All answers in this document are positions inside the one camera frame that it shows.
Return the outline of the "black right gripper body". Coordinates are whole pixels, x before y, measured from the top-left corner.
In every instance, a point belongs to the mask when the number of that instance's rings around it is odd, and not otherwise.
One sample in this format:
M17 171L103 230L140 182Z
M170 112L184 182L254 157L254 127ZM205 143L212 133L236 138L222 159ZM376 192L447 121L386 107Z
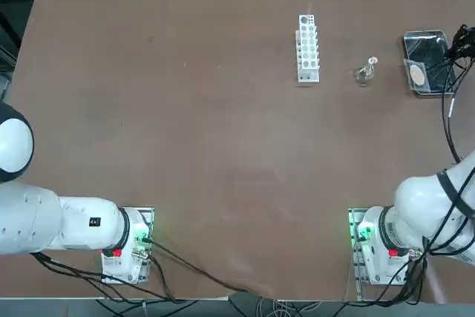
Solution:
M463 56L474 56L474 27L467 27L462 37Z

